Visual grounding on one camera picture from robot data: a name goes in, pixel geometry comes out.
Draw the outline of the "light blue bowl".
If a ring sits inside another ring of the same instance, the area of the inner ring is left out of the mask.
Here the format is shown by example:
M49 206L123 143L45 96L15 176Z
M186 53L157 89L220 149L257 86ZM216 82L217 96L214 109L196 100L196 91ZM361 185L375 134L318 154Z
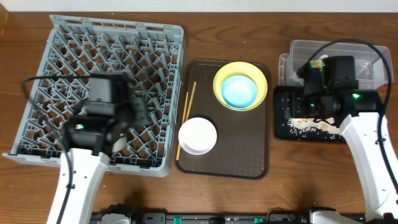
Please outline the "light blue bowl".
M228 106L245 109L257 98L257 86L249 77L234 75L222 84L221 96Z

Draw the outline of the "pink white bowl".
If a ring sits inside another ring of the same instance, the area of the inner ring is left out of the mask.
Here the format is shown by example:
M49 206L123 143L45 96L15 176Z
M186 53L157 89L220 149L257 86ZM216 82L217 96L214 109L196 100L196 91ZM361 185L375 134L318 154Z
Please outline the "pink white bowl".
M217 137L217 130L212 122L205 118L190 118L183 124L181 146L185 152L199 156L215 147Z

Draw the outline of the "wooden chopstick left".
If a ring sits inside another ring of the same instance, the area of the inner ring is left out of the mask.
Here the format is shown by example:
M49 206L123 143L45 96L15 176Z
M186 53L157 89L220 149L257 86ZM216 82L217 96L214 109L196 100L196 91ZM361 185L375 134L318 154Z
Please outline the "wooden chopstick left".
M180 159L180 153L181 153L181 150L182 150L181 138L182 138L182 133L183 133L183 124L184 124L184 122L185 122L186 113L187 113L188 96L189 96L189 93L187 93L186 96L185 96L185 103L184 103L184 107L183 107L182 123L181 123L181 127L180 127L180 129L179 129L179 132L178 132L178 148L177 148L177 154L176 154L176 161L179 161L179 159Z

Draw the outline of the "clear plastic bin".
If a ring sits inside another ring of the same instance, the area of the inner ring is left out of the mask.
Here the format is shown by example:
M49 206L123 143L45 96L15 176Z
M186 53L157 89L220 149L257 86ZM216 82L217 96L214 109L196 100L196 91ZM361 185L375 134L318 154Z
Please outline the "clear plastic bin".
M313 53L325 44L326 42L324 41L293 40L290 43L290 52L279 57L279 85L288 86L285 84L285 61L288 56L291 56L294 62L301 60L305 63ZM356 79L359 82L360 89L376 90L388 83L387 72L382 59L367 45L337 43L323 49L317 54L315 59L322 55L327 55L328 57L342 55L354 57Z

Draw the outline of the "rice and food scraps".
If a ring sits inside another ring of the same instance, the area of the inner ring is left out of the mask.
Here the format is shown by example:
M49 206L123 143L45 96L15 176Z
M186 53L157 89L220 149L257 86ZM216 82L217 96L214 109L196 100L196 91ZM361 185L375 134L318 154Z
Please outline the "rice and food scraps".
M326 121L319 121L318 123L315 123L310 118L290 118L287 124L283 124L282 126L287 128L289 133L297 137L305 138L309 137L310 134L326 134L331 135L333 138L341 136L340 129L331 125L333 122L333 118L328 118Z

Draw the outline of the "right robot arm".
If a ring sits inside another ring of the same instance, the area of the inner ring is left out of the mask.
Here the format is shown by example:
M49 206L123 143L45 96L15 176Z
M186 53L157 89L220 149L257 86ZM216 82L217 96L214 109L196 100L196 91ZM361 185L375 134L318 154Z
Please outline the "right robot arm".
M354 159L365 201L366 223L397 223L397 156L385 116L387 101L359 89L354 58L305 62L297 75L304 86L294 96L294 118L326 121L340 128Z

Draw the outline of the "green snack wrapper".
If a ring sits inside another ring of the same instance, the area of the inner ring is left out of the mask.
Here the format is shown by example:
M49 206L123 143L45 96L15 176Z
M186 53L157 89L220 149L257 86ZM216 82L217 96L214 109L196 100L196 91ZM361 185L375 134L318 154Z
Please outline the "green snack wrapper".
M323 62L321 60L310 61L310 66L322 70Z

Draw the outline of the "grey plastic dishwasher rack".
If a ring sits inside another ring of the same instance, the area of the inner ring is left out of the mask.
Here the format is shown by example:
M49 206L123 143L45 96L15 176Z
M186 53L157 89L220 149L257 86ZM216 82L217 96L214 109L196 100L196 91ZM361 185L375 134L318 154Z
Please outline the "grey plastic dishwasher rack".
M150 124L132 128L126 147L111 156L109 171L165 177L170 172L183 79L182 27L169 24L52 15L50 32L7 158L57 167L60 148L52 136L88 97L86 76L124 70L134 94L145 99Z

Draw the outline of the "wooden chopstick right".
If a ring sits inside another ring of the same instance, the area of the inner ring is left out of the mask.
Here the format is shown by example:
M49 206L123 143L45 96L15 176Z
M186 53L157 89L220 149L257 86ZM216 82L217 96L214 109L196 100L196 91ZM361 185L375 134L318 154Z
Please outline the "wooden chopstick right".
M190 95L190 101L189 101L189 104L188 104L188 108L186 110L186 115L185 115L185 120L184 121L189 119L190 110L191 110L191 107L192 107L192 102L193 102L193 98L194 98L194 94L195 94L196 85L197 85L197 82L194 82L193 83L192 92L191 92L191 95Z

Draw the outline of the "yellow plate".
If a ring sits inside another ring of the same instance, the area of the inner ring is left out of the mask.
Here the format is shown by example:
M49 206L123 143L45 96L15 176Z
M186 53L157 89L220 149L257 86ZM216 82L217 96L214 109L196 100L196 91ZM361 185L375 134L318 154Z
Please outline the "yellow plate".
M235 109L228 106L221 96L221 86L224 81L234 75L243 75L249 77L257 86L257 98L251 106L245 109ZM231 62L223 65L216 73L213 79L213 92L217 100L225 107L235 111L248 111L258 107L267 96L268 82L264 72L257 66L247 62Z

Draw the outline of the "black waste tray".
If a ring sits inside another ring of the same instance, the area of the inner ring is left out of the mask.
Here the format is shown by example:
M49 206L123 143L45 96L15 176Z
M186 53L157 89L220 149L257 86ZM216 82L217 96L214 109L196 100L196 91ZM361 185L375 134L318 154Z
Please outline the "black waste tray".
M278 86L274 89L274 136L277 139L289 141L345 143L342 135L334 138L326 134L310 134L309 137L305 138L297 137L282 126L287 124L288 119L293 118L292 112L299 107L299 105L294 105L294 100L302 99L301 89L298 86Z

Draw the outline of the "brown serving tray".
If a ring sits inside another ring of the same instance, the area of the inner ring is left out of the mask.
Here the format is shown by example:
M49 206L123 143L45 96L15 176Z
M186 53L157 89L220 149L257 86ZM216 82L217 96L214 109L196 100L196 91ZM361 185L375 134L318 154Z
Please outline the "brown serving tray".
M217 130L215 147L195 156L181 150L176 166L185 173L261 179L269 170L271 94L256 108L233 111L223 106L213 92L213 79L225 61L195 59L187 65L185 91L197 82L190 118L205 118Z

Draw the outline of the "wooden chopstick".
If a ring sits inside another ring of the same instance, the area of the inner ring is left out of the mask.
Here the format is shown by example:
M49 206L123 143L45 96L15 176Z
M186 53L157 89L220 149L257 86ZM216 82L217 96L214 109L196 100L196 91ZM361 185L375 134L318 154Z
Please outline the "wooden chopstick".
M177 148L177 154L176 154L176 161L179 161L179 159L180 159L180 153L181 153L181 150L182 150L181 138L182 138L182 133L183 133L183 124L184 124L184 122L185 122L186 113L187 113L188 96L189 96L189 93L187 93L186 96L185 96L185 103L184 103L184 107L183 107L182 123L181 123L181 127L180 127L180 129L179 129L179 132L178 132L178 148Z
M189 104L188 104L188 108L186 110L186 115L185 115L185 120L184 121L189 119L190 110L191 110L191 107L192 107L192 102L193 102L193 98L194 98L194 94L195 94L196 85L197 85L197 82L194 82L193 83L192 92L191 92L191 95L190 95L190 101L189 101Z

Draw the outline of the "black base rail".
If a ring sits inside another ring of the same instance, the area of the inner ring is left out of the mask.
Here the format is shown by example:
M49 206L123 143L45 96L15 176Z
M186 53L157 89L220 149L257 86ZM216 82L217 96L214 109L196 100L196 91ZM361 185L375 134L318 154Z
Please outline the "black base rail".
M163 209L139 210L125 204L116 204L93 213L89 222L93 224L309 223L309 212L309 210L288 211L275 207L266 213L170 213Z

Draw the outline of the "white cup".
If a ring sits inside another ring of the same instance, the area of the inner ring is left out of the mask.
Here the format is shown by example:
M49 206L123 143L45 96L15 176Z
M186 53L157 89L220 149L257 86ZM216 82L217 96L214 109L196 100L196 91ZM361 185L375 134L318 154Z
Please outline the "white cup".
M125 134L120 134L120 138L113 144L112 152L122 151L127 144L127 137Z

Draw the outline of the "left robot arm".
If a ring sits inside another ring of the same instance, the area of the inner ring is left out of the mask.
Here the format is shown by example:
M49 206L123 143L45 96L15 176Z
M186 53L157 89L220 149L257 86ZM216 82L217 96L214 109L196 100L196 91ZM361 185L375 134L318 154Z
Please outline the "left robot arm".
M48 223L88 223L112 153L124 149L129 129L150 124L147 103L134 96L126 72L91 73L82 105L86 114L74 114L62 126L64 152Z

